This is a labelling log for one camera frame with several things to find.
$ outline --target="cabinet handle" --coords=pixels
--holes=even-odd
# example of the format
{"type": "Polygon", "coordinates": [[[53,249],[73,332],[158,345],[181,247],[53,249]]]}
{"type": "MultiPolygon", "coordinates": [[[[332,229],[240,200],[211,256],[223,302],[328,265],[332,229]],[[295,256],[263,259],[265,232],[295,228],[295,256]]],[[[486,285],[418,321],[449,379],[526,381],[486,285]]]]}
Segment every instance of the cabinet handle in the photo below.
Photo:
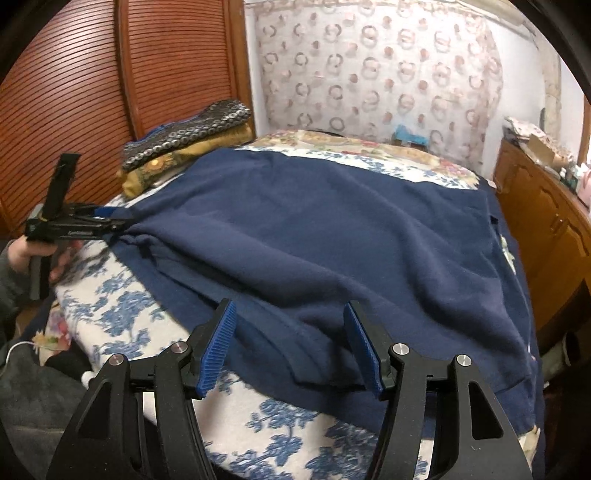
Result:
{"type": "Polygon", "coordinates": [[[563,225],[563,223],[564,223],[564,220],[562,220],[562,218],[559,219],[558,222],[556,222],[554,227],[551,229],[552,233],[556,233],[560,229],[560,227],[563,225]]]}

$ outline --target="blue gripper pad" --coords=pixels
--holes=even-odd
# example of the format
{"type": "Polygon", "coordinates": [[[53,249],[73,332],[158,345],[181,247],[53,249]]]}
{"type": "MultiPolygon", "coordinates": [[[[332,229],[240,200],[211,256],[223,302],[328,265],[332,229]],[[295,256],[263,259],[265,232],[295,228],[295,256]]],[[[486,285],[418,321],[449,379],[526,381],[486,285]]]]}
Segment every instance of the blue gripper pad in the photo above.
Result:
{"type": "Polygon", "coordinates": [[[347,340],[359,365],[365,388],[373,392],[376,398],[379,398],[384,393],[385,387],[380,375],[378,354],[350,303],[345,307],[343,320],[347,340]]]}
{"type": "Polygon", "coordinates": [[[236,330],[236,304],[231,301],[223,312],[201,358],[199,382],[195,386],[195,390],[201,398],[204,398],[207,392],[216,386],[228,354],[230,341],[234,336],[234,330],[236,330]]]}

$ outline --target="folded blanket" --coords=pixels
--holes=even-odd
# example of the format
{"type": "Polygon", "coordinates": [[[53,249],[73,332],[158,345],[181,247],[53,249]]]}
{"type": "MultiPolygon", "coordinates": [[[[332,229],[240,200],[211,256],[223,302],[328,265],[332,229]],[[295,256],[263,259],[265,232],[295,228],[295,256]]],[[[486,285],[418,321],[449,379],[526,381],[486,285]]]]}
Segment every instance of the folded blanket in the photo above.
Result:
{"type": "Polygon", "coordinates": [[[250,116],[251,110],[238,100],[213,103],[194,117],[161,125],[144,138],[126,143],[121,155],[121,169],[132,171],[163,153],[242,125],[250,116]]]}
{"type": "Polygon", "coordinates": [[[232,127],[224,132],[211,135],[188,147],[165,153],[129,173],[121,170],[119,178],[123,182],[123,193],[128,199],[136,198],[157,181],[181,173],[192,161],[220,147],[236,147],[252,139],[248,124],[232,127]]]}

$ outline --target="patterned curtain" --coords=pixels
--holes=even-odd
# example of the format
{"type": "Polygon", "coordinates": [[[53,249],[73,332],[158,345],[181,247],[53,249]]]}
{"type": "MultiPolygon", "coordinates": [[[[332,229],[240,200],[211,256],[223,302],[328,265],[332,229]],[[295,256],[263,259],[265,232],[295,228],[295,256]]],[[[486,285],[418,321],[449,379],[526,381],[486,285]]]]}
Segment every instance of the patterned curtain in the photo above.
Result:
{"type": "Polygon", "coordinates": [[[399,125],[479,173],[503,88],[486,19],[417,0],[267,0],[255,9],[269,124],[389,142],[399,125]]]}

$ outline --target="gray sleeve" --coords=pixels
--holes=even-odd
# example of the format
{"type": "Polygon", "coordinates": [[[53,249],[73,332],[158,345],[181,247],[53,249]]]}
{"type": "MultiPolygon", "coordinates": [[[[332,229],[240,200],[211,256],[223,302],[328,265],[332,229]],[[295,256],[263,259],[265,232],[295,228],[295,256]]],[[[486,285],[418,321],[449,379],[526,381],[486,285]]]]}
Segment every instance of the gray sleeve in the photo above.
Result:
{"type": "Polygon", "coordinates": [[[29,288],[29,276],[16,273],[8,264],[9,245],[0,253],[0,322],[18,314],[29,288]]]}

